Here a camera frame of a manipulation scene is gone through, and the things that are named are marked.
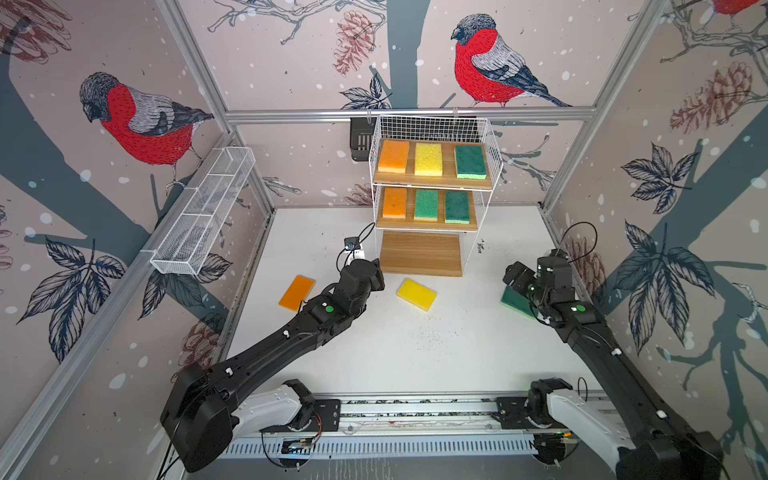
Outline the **dark green sponge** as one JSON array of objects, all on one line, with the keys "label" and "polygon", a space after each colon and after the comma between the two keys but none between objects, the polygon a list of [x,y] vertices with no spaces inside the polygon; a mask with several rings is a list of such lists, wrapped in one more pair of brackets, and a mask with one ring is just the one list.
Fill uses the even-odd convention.
[{"label": "dark green sponge", "polygon": [[500,303],[503,306],[509,309],[512,309],[528,318],[531,318],[531,319],[537,318],[537,312],[532,307],[530,300],[527,297],[525,297],[523,294],[520,294],[517,291],[515,291],[511,286],[505,287]]},{"label": "dark green sponge", "polygon": [[445,222],[468,225],[470,223],[470,202],[467,192],[447,191],[445,194]]}]

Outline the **yellow sponge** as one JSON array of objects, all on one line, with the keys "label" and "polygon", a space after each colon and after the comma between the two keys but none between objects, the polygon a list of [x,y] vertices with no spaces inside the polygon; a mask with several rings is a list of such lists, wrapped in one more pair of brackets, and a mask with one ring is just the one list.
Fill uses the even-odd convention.
[{"label": "yellow sponge", "polygon": [[420,310],[428,312],[437,298],[437,293],[410,278],[406,278],[397,290],[397,296]]},{"label": "yellow sponge", "polygon": [[443,175],[442,146],[439,143],[417,143],[415,145],[414,174],[423,177]]}]

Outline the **dark green sponge front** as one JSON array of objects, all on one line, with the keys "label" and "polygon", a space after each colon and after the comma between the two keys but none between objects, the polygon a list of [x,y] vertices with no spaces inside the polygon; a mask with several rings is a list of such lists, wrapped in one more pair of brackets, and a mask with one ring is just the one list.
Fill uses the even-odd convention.
[{"label": "dark green sponge front", "polygon": [[468,225],[470,223],[470,202],[467,192],[447,191],[445,194],[445,222]]}]

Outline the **light green sponge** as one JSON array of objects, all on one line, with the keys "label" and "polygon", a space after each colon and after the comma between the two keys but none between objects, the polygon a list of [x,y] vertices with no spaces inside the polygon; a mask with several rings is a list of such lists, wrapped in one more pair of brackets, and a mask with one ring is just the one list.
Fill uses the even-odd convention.
[{"label": "light green sponge", "polygon": [[414,203],[414,220],[437,222],[439,213],[439,194],[437,190],[418,189]]}]

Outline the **dark green sponge carried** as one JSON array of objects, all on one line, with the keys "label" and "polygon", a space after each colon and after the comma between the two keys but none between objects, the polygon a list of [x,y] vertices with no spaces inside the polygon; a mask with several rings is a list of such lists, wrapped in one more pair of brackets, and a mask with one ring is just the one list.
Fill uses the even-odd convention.
[{"label": "dark green sponge carried", "polygon": [[457,145],[454,149],[456,176],[459,179],[485,180],[487,168],[483,147],[479,145]]}]

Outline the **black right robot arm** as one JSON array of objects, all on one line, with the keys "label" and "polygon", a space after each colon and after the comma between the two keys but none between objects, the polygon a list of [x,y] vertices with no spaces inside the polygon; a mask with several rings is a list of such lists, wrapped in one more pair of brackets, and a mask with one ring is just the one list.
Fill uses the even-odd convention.
[{"label": "black right robot arm", "polygon": [[568,428],[619,479],[726,476],[720,443],[673,411],[618,346],[604,317],[577,297],[565,253],[553,249],[535,268],[515,262],[503,282],[503,304],[552,328],[590,369],[621,419],[611,421],[571,384],[548,378],[531,383],[522,421]]}]

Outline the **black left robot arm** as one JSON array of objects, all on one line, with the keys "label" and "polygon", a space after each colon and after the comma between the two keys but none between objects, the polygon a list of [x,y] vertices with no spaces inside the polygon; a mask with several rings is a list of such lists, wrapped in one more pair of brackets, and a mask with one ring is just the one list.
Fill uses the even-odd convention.
[{"label": "black left robot arm", "polygon": [[255,345],[207,368],[198,363],[182,368],[160,422],[185,470],[207,467],[238,435],[304,426],[313,415],[314,398],[298,380],[258,395],[250,414],[237,411],[283,368],[347,330],[365,312],[370,294],[384,288],[379,260],[355,259],[340,271],[337,282]]}]

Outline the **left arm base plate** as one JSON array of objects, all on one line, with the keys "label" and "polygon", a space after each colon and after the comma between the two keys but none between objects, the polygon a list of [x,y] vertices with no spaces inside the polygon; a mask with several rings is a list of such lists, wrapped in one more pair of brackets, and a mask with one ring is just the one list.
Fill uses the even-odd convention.
[{"label": "left arm base plate", "polygon": [[338,399],[315,400],[311,405],[303,405],[288,424],[280,426],[284,432],[337,432],[341,417],[341,401]]}]

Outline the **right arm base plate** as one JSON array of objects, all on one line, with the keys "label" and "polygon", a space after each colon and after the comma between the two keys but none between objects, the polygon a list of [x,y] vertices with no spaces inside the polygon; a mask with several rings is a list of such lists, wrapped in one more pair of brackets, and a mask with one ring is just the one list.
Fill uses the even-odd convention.
[{"label": "right arm base plate", "polygon": [[503,430],[552,430],[568,431],[568,428],[553,420],[538,422],[532,420],[528,413],[528,398],[521,396],[503,396],[495,399],[496,411],[490,414]]}]

